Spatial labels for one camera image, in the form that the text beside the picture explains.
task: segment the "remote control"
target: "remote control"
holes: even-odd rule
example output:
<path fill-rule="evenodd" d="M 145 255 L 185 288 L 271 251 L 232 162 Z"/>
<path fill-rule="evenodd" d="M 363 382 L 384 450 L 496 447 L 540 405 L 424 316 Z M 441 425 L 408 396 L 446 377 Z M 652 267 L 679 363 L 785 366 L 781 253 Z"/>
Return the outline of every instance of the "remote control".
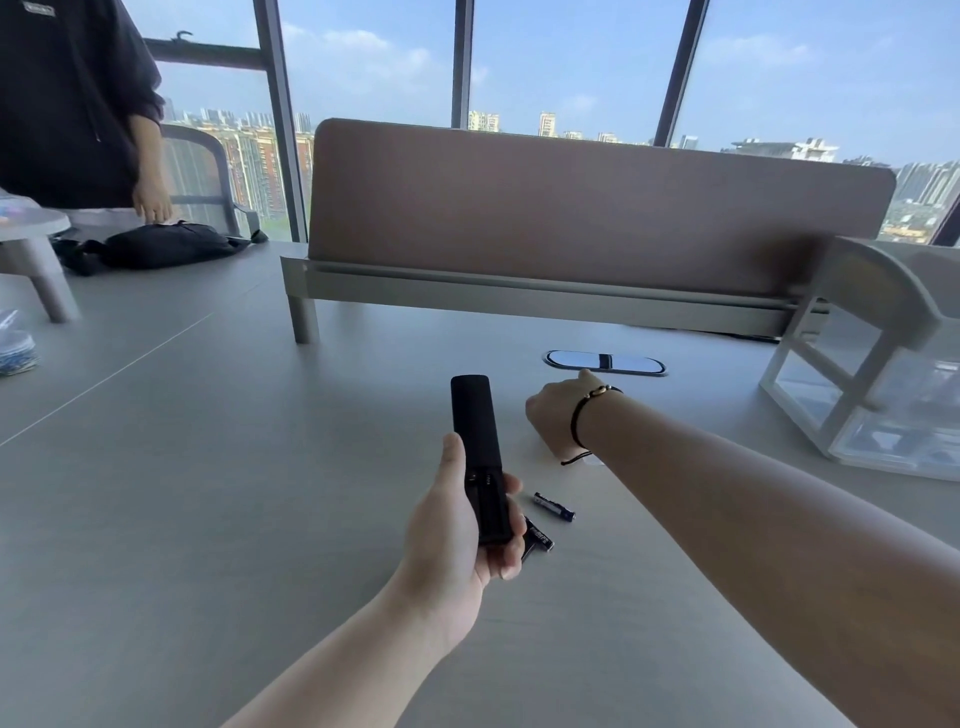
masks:
<path fill-rule="evenodd" d="M 450 380 L 450 395 L 453 429 L 467 451 L 464 487 L 480 528 L 480 546 L 507 544 L 514 538 L 514 530 L 510 527 L 490 380 L 483 375 L 455 376 Z"/>

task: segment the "black bracelet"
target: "black bracelet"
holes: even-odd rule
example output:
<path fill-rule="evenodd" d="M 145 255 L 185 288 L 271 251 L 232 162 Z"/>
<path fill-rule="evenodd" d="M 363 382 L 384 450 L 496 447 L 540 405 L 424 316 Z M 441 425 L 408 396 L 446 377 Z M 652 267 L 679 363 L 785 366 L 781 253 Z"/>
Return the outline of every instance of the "black bracelet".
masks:
<path fill-rule="evenodd" d="M 593 455 L 593 452 L 586 445 L 580 442 L 580 436 L 577 434 L 577 421 L 580 419 L 580 412 L 583 410 L 584 405 L 587 404 L 587 402 L 607 392 L 619 392 L 621 395 L 623 394 L 622 389 L 618 389 L 617 387 L 609 384 L 603 384 L 596 389 L 587 392 L 587 395 L 582 400 L 578 401 L 577 406 L 573 408 L 573 416 L 570 417 L 570 434 L 573 436 L 573 442 L 586 450 L 586 452 L 581 452 L 576 457 L 571 457 L 569 460 L 562 461 L 561 465 L 569 465 L 570 463 L 575 463 L 577 460 L 581 460 L 588 455 Z"/>

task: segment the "black backpack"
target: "black backpack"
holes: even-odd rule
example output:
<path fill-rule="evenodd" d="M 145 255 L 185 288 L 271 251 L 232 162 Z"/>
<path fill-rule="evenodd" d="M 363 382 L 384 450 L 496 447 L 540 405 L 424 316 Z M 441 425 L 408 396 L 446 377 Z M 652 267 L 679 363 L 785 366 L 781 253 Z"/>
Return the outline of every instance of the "black backpack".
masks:
<path fill-rule="evenodd" d="M 153 270 L 229 257 L 268 239 L 262 231 L 250 240 L 227 237 L 209 225 L 180 220 L 176 225 L 144 225 L 120 232 L 102 243 L 58 240 L 53 246 L 64 268 L 92 276 L 105 268 Z"/>

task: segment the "glass window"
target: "glass window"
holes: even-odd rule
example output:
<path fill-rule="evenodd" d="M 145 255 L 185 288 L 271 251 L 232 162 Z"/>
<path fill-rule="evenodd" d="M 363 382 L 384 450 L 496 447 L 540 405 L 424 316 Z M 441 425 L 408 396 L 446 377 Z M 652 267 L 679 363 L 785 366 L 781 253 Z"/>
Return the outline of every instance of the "glass window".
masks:
<path fill-rule="evenodd" d="M 647 144 L 686 0 L 476 0 L 469 127 Z"/>
<path fill-rule="evenodd" d="M 960 194 L 958 27 L 955 0 L 713 0 L 673 141 L 891 167 L 880 237 L 929 242 Z"/>
<path fill-rule="evenodd" d="M 189 31 L 197 43 L 259 48 L 252 0 L 123 0 L 144 37 L 169 40 Z"/>
<path fill-rule="evenodd" d="M 164 98 L 163 123 L 193 127 L 216 137 L 227 155 L 234 201 L 254 209 L 270 237 L 289 240 L 266 74 L 184 63 L 162 62 L 157 67 L 163 77 L 158 90 Z M 164 161 L 171 194 L 208 195 L 217 186 L 212 155 L 196 145 L 168 143 Z M 192 216 L 197 222 L 209 222 L 196 209 L 178 213 L 184 219 Z"/>
<path fill-rule="evenodd" d="M 333 116 L 450 125 L 453 0 L 280 0 L 307 206 L 313 133 Z"/>

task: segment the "beige privacy panel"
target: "beige privacy panel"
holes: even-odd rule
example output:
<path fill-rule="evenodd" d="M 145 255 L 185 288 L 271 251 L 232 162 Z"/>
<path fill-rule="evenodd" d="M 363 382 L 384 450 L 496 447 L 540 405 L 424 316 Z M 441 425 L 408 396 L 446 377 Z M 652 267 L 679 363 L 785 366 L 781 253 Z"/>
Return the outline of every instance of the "beige privacy panel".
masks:
<path fill-rule="evenodd" d="M 888 169 L 327 119 L 311 258 L 796 295 L 821 235 L 874 238 Z"/>

